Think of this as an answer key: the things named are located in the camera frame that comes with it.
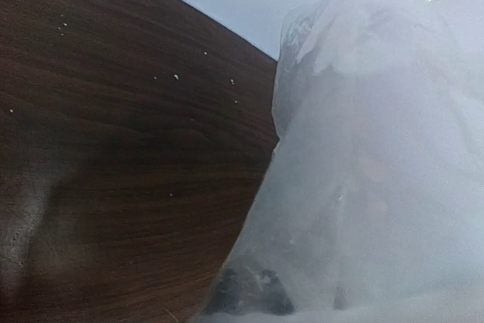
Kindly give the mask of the clear zip top bag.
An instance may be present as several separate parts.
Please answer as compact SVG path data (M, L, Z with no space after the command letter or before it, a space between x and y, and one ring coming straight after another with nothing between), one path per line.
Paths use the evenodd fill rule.
M424 0L288 26L278 143L195 322L481 322L483 87Z

